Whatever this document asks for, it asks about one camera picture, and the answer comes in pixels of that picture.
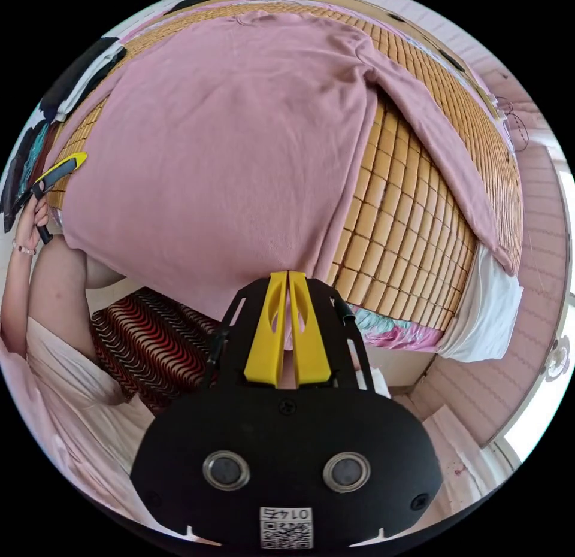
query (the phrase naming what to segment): striped fabric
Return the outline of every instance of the striped fabric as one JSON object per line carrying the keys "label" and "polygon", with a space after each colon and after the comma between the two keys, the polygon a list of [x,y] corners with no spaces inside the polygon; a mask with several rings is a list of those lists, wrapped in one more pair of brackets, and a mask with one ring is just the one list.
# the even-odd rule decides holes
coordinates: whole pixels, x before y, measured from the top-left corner
{"label": "striped fabric", "polygon": [[126,401],[137,393],[158,414],[198,387],[219,322],[144,287],[94,313],[91,325],[99,366]]}

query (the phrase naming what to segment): hand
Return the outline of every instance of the hand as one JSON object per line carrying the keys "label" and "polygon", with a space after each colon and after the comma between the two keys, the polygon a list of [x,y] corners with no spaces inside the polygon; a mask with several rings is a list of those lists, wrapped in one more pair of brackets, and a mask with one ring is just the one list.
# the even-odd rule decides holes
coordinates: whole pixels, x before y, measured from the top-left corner
{"label": "hand", "polygon": [[[40,182],[40,188],[44,189],[44,182]],[[29,250],[35,250],[40,241],[40,234],[36,226],[45,226],[48,223],[48,203],[46,196],[40,200],[32,194],[28,203],[24,206],[20,215],[20,220],[16,227],[15,242],[19,246],[27,247]]]}

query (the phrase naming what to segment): cable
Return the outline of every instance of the cable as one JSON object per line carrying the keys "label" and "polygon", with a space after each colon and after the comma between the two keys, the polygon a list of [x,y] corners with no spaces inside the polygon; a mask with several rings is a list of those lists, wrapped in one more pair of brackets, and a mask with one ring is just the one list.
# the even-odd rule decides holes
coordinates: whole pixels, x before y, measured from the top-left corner
{"label": "cable", "polygon": [[[504,96],[496,96],[496,99],[497,99],[497,106],[503,111],[506,118],[508,118],[508,121],[509,121],[509,117],[513,116],[513,119],[515,120],[515,125],[517,126],[517,129],[518,129],[519,133],[521,134],[521,138],[525,142],[525,145],[520,150],[518,150],[517,148],[515,148],[515,142],[513,142],[513,140],[511,139],[511,135],[510,135],[509,137],[510,137],[511,143],[513,144],[514,153],[517,154],[519,152],[525,151],[527,146],[529,145],[529,130],[527,130],[527,126],[525,126],[525,122],[513,111],[513,103],[510,102],[507,98],[505,98]],[[506,110],[503,107],[503,105],[508,106],[508,109]]]}

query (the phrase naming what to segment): sweater sleeve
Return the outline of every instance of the sweater sleeve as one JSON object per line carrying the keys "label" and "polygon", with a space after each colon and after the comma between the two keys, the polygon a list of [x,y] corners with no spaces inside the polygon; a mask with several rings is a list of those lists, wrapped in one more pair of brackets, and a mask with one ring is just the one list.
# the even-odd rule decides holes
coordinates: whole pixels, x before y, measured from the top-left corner
{"label": "sweater sleeve", "polygon": [[356,54],[365,65],[365,78],[388,94],[429,152],[477,239],[507,274],[514,275],[516,268],[509,253],[499,244],[495,213],[483,180],[459,134],[427,87],[377,52],[371,40],[361,42]]}

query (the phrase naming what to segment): window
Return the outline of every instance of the window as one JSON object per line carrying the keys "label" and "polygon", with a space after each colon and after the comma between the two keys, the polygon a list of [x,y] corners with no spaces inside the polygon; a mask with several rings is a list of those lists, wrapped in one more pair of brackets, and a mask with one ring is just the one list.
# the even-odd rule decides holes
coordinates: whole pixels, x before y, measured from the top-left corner
{"label": "window", "polygon": [[567,319],[561,335],[569,335],[571,342],[569,370],[559,379],[541,383],[523,413],[504,436],[522,462],[533,451],[551,423],[573,375],[575,365],[575,305],[569,305],[567,309]]}
{"label": "window", "polygon": [[573,240],[573,231],[575,230],[575,180],[569,172],[559,171],[559,177],[565,192],[567,202],[567,219],[571,226],[571,293],[575,294],[575,240]]}
{"label": "window", "polygon": [[515,420],[515,423],[503,435],[502,445],[510,446],[520,461],[526,460],[533,451],[539,439],[547,430],[555,415],[567,386],[575,369],[575,244],[573,243],[573,229],[575,228],[575,181],[569,172],[560,171],[559,176],[565,192],[567,202],[567,216],[571,226],[571,287],[565,303],[567,305],[567,316],[558,338],[563,335],[569,336],[571,345],[569,370],[560,378],[547,382],[543,380],[535,393],[529,399],[523,412]]}

